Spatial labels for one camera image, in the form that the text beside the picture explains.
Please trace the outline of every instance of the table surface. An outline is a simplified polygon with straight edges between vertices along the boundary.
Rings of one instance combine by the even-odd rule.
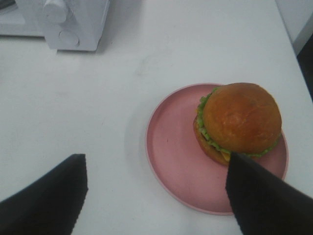
[[[273,0],[115,0],[97,52],[15,37],[0,37],[0,51],[0,200],[86,153],[75,235],[241,234],[234,216],[176,201],[147,162],[152,111],[195,83],[267,89],[288,143],[286,181],[313,196],[313,106]]]

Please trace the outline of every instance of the cheese slice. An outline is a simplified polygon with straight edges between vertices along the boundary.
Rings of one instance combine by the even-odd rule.
[[[230,154],[229,153],[224,153],[224,152],[220,152],[223,156],[223,158],[225,159],[225,161],[229,162],[230,160]]]

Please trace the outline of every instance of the bottom bun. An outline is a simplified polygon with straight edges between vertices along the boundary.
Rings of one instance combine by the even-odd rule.
[[[229,162],[224,159],[222,154],[219,151],[217,151],[215,149],[215,147],[213,147],[207,143],[206,139],[204,138],[204,136],[199,131],[199,125],[197,122],[197,117],[194,119],[193,126],[194,126],[194,132],[196,134],[197,141],[198,141],[201,149],[205,152],[205,154],[220,164],[229,165]]]

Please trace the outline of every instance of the top bun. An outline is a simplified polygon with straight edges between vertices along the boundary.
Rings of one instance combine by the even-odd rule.
[[[208,99],[202,119],[219,146],[239,153],[261,153],[281,134],[282,120],[274,98],[252,83],[219,87]]]

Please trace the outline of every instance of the plate rim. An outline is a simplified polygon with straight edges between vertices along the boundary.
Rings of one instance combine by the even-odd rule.
[[[146,152],[146,158],[148,160],[148,163],[149,163],[149,167],[152,171],[152,173],[154,174],[154,177],[157,179],[157,181],[161,184],[161,186],[172,196],[174,197],[177,201],[179,201],[180,203],[184,204],[186,207],[188,208],[192,208],[196,211],[199,211],[199,212],[203,212],[203,213],[206,213],[206,214],[213,214],[213,215],[233,215],[234,213],[232,211],[227,211],[227,212],[217,212],[217,211],[209,211],[209,210],[204,210],[204,209],[201,209],[199,207],[195,207],[193,205],[190,205],[189,203],[183,201],[182,199],[180,199],[179,197],[177,197],[175,194],[173,194],[169,189],[168,187],[166,187],[166,185],[161,181],[161,179],[158,177],[158,174],[156,173],[155,169],[153,168],[152,166],[152,163],[151,163],[151,159],[149,157],[149,152],[148,152],[148,134],[149,134],[149,127],[151,125],[151,121],[152,119],[154,118],[154,115],[156,113],[156,111],[159,109],[159,107],[169,98],[171,97],[172,95],[182,91],[182,90],[185,90],[185,89],[188,89],[188,88],[191,88],[191,87],[196,87],[196,86],[207,86],[207,85],[210,85],[210,86],[222,86],[223,84],[220,84],[220,83],[195,83],[195,84],[191,84],[191,85],[187,85],[187,86],[183,86],[181,88],[178,88],[176,90],[174,90],[173,92],[169,93],[165,98],[163,98],[159,103],[158,105],[153,109],[150,117],[149,117],[149,121],[148,121],[148,124],[146,126],[146,131],[145,131],[145,152]],[[282,130],[282,138],[283,138],[283,141],[284,141],[284,144],[285,144],[285,148],[286,148],[286,166],[285,166],[285,169],[284,169],[284,172],[283,172],[283,175],[281,177],[282,180],[285,179],[286,177],[286,174],[287,174],[287,171],[288,171],[288,166],[289,166],[289,150],[288,150],[288,144],[287,144],[287,141],[286,141],[286,137],[285,137],[285,134]]]

